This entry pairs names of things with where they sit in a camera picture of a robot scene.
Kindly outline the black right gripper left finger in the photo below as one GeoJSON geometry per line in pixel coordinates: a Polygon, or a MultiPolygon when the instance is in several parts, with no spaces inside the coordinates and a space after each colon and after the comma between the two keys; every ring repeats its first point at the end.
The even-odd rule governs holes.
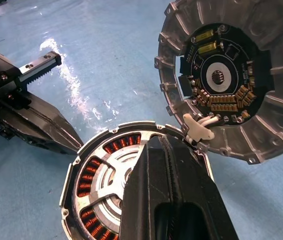
{"type": "Polygon", "coordinates": [[[168,138],[142,148],[124,188],[119,240],[171,240],[173,197],[168,138]]]}

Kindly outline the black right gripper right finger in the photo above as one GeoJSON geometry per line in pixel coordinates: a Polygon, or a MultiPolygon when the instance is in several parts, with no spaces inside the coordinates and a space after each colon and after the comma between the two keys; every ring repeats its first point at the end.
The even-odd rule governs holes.
{"type": "Polygon", "coordinates": [[[171,198],[160,210],[160,240],[239,240],[217,186],[186,144],[160,143],[171,198]]]}

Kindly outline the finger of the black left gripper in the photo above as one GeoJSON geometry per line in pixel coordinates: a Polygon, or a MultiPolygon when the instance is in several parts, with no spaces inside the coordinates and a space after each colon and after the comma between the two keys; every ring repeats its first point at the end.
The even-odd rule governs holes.
{"type": "Polygon", "coordinates": [[[80,149],[84,144],[72,125],[64,118],[60,111],[35,96],[21,94],[27,100],[27,107],[18,114],[34,127],[40,137],[57,149],[80,149]]]}
{"type": "Polygon", "coordinates": [[[0,121],[1,123],[13,133],[23,139],[29,145],[39,147],[52,152],[76,155],[79,149],[58,149],[53,145],[48,144],[40,134],[35,131],[29,123],[26,122],[20,115],[19,110],[10,107],[5,107],[0,110],[0,121]]]}

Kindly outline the silver motor cover circuit board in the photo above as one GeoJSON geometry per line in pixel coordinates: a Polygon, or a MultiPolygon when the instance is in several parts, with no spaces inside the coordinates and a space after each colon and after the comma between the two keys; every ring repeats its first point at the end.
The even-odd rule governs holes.
{"type": "Polygon", "coordinates": [[[160,89],[186,141],[260,164],[283,154],[283,0],[175,0],[160,89]]]}

